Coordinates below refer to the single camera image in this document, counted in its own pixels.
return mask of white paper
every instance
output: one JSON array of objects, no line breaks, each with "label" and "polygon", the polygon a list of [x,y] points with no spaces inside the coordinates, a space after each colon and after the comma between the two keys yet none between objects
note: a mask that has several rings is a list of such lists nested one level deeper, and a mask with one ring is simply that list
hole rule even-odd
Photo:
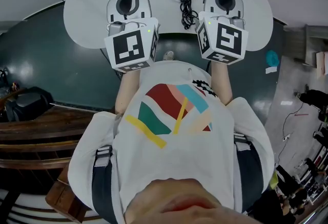
[{"label": "white paper", "polygon": [[317,58],[317,79],[324,76],[324,52],[316,54]]},{"label": "white paper", "polygon": [[324,53],[324,74],[328,74],[328,52]]},{"label": "white paper", "polygon": [[265,73],[266,73],[266,74],[274,73],[274,72],[277,72],[277,67],[276,67],[276,66],[268,67],[268,68],[266,68],[266,70],[265,70]]},{"label": "white paper", "polygon": [[293,104],[293,101],[281,101],[280,104],[282,106],[291,106]]}]

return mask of blue balloon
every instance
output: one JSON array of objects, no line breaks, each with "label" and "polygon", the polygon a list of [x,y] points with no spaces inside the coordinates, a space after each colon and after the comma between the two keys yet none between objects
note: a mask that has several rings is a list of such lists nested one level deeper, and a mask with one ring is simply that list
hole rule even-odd
[{"label": "blue balloon", "polygon": [[266,63],[269,66],[278,66],[280,63],[278,54],[273,50],[269,50],[268,52],[266,52]]}]

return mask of dark green floor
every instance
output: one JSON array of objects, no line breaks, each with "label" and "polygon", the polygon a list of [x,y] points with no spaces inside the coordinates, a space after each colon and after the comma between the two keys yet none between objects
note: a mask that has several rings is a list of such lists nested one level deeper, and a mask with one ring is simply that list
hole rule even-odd
[{"label": "dark green floor", "polygon": [[[58,6],[18,24],[0,36],[0,68],[9,70],[9,81],[21,86],[38,86],[49,91],[55,101],[112,108],[119,79],[100,50],[78,46],[68,36],[64,7]],[[264,123],[274,97],[278,74],[265,74],[265,54],[274,50],[281,57],[283,26],[274,23],[269,44],[229,67],[234,97],[245,97]],[[156,60],[173,50],[177,60],[206,69],[200,57],[196,35],[160,35]]]}]

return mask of black backpack strap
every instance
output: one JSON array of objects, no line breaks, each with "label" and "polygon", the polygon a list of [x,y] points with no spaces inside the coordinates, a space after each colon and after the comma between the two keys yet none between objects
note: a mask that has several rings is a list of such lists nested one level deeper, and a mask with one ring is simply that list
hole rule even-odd
[{"label": "black backpack strap", "polygon": [[234,197],[236,210],[246,211],[258,200],[263,191],[263,172],[254,145],[241,134],[234,137]]},{"label": "black backpack strap", "polygon": [[110,224],[117,224],[112,202],[112,146],[98,148],[92,176],[92,202],[96,212]]}]

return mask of teal stripe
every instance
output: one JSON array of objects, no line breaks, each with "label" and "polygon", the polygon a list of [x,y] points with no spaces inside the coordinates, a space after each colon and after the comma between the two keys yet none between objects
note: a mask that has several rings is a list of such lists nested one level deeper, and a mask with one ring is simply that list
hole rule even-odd
[{"label": "teal stripe", "polygon": [[138,119],[155,135],[168,135],[171,133],[171,130],[157,118],[153,110],[144,102],[141,102]]},{"label": "teal stripe", "polygon": [[186,97],[188,100],[193,103],[197,108],[199,113],[204,112],[209,105],[206,101],[197,94],[189,85],[178,85],[176,88]]}]

